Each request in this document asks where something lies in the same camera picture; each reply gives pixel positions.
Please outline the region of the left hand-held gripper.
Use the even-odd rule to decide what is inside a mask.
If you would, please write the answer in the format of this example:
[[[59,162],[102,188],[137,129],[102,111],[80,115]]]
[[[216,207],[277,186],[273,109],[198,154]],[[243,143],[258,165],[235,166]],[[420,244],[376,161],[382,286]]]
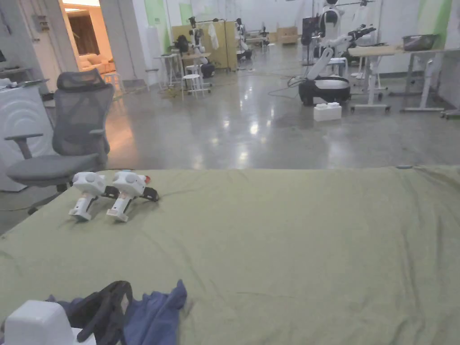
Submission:
[[[125,314],[133,300],[131,284],[115,281],[98,292],[72,301],[70,325],[55,302],[24,302],[4,323],[4,345],[125,345]]]

